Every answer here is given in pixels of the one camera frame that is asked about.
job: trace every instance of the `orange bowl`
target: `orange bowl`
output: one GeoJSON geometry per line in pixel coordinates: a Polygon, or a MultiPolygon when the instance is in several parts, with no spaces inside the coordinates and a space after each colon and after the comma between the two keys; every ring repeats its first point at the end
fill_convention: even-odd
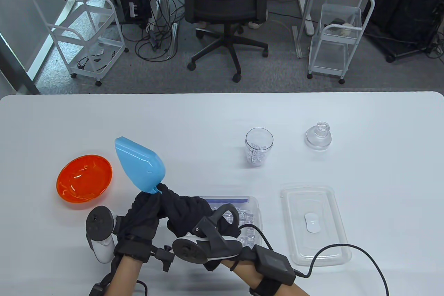
{"type": "Polygon", "coordinates": [[[70,203],[97,198],[111,183],[112,167],[103,157],[86,155],[69,162],[57,178],[57,193],[70,203]]]}

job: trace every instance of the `shoe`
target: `shoe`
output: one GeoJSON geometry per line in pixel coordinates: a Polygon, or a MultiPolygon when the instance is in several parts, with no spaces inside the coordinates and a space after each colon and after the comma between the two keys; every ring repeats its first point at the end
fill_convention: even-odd
{"type": "MultiPolygon", "coordinates": [[[[267,21],[267,20],[268,20],[268,9],[267,9],[267,16],[265,18],[265,21],[267,21]]],[[[248,27],[249,28],[260,28],[262,24],[263,23],[257,23],[257,20],[254,20],[253,22],[248,23],[248,27]]]]}
{"type": "Polygon", "coordinates": [[[207,22],[200,21],[200,22],[196,23],[196,28],[206,28],[207,26],[208,26],[207,22]]]}

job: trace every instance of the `white table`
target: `white table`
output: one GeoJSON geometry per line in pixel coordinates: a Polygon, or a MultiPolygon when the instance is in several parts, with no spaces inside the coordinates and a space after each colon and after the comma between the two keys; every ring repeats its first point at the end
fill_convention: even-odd
{"type": "MultiPolygon", "coordinates": [[[[285,255],[281,188],[331,186],[349,242],[379,263],[390,294],[440,295],[443,114],[444,99],[432,92],[7,96],[0,102],[1,294],[88,295],[108,272],[87,245],[84,223],[99,204],[125,213],[137,194],[114,151],[114,139],[126,136],[161,156],[164,182],[179,194],[255,196],[265,235],[285,255]],[[319,120],[333,136],[324,153],[303,141],[319,120]],[[266,164],[250,168],[244,137],[257,126],[275,141],[266,164]],[[113,181],[97,201],[68,206],[57,196],[57,175],[89,153],[111,162],[113,181]]],[[[163,221],[154,244],[172,240],[163,221]]],[[[224,268],[207,273],[179,259],[169,273],[161,267],[154,259],[143,266],[151,296],[248,292],[224,268]]],[[[312,296],[384,294],[356,251],[346,265],[316,268],[296,282],[312,296]]]]}

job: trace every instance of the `white cart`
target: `white cart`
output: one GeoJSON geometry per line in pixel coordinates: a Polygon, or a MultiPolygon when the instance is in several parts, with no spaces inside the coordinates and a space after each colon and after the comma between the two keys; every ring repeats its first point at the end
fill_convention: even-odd
{"type": "Polygon", "coordinates": [[[110,0],[104,0],[111,7],[110,9],[106,9],[88,5],[87,0],[82,0],[83,4],[71,12],[60,25],[55,25],[48,23],[37,0],[33,1],[71,77],[75,78],[78,74],[94,77],[96,79],[95,85],[101,86],[102,82],[100,79],[106,75],[122,52],[128,52],[113,3],[110,0]],[[70,27],[75,20],[84,13],[88,15],[89,22],[94,31],[94,35],[89,39],[86,39],[78,31],[70,27]],[[104,23],[96,26],[91,16],[92,13],[104,16],[104,23]],[[102,37],[105,30],[112,23],[117,27],[119,40],[102,37]],[[60,48],[59,42],[79,45],[82,49],[79,50],[79,53],[68,63],[60,48]]]}
{"type": "Polygon", "coordinates": [[[344,84],[344,76],[362,38],[364,30],[375,7],[375,0],[370,1],[370,9],[364,23],[361,23],[360,6],[333,4],[326,0],[322,5],[321,19],[317,32],[311,40],[307,78],[313,78],[312,72],[337,75],[339,83],[344,84]]]}

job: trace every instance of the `gray carpet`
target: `gray carpet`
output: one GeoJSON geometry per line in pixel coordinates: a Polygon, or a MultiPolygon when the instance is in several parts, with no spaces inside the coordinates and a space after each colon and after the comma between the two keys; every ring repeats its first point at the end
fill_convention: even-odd
{"type": "MultiPolygon", "coordinates": [[[[268,10],[300,17],[295,1],[270,0],[268,10]]],[[[315,0],[312,19],[317,20],[324,0],[315,0]]],[[[299,19],[270,14],[267,23],[258,30],[245,27],[243,36],[269,44],[269,56],[263,58],[262,51],[248,46],[236,45],[235,49],[242,67],[242,80],[234,83],[234,64],[225,48],[220,48],[196,62],[197,68],[187,70],[190,57],[208,45],[213,39],[195,37],[195,25],[182,20],[179,26],[178,51],[174,58],[162,63],[152,63],[138,58],[134,42],[127,42],[129,53],[123,53],[116,64],[102,79],[102,86],[95,80],[79,75],[72,79],[60,55],[54,48],[49,53],[35,83],[41,93],[236,93],[236,92],[322,92],[322,91],[387,91],[387,90],[434,90],[444,92],[444,66],[439,60],[423,54],[386,63],[384,56],[363,38],[349,71],[345,84],[339,85],[337,77],[314,75],[306,78],[308,58],[298,59],[291,34],[279,20],[291,28],[300,24],[299,19]]],[[[220,26],[211,26],[219,30],[220,26]]],[[[125,25],[123,33],[129,39],[138,39],[140,28],[125,25]]],[[[107,31],[116,34],[115,27],[107,31]]],[[[304,51],[308,55],[309,37],[304,34],[304,51]]],[[[73,48],[66,48],[73,53],[73,48]]],[[[144,56],[155,56],[148,48],[144,56]]]]}

